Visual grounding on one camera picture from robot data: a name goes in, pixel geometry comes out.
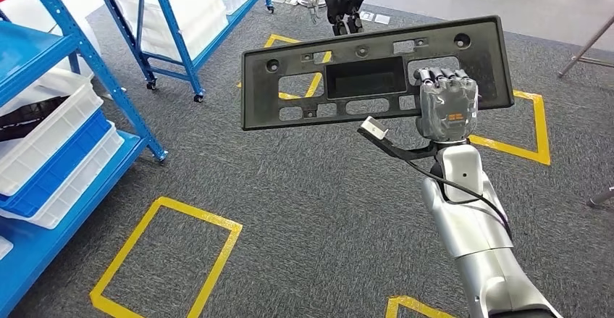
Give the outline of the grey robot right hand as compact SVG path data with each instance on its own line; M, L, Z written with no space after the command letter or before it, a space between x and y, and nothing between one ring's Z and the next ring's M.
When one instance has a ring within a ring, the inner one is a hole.
M467 140L477 123L476 81L465 70L440 67L422 67L413 76L420 82L419 134L439 143Z

